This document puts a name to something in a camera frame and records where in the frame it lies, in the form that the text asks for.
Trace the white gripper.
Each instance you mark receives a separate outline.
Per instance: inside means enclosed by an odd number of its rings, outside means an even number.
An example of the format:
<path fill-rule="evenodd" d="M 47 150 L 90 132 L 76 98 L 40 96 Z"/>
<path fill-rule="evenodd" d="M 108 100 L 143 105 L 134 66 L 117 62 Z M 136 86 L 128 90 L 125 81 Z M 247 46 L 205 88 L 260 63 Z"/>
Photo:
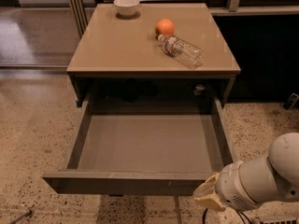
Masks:
<path fill-rule="evenodd" d="M 202 207 L 223 212 L 227 207 L 236 211 L 258 209 L 262 203 L 249 193 L 253 178 L 260 177 L 263 160 L 237 161 L 213 174 L 194 192 L 194 201 Z"/>

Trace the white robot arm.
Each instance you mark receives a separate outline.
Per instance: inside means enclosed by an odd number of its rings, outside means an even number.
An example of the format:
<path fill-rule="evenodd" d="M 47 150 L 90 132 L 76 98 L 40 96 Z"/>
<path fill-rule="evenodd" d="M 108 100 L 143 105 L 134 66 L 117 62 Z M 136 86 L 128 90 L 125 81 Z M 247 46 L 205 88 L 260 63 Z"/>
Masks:
<path fill-rule="evenodd" d="M 298 202 L 299 133 L 275 139 L 265 156 L 226 165 L 200 185 L 193 198 L 215 211 L 228 207 L 249 211 L 273 201 Z"/>

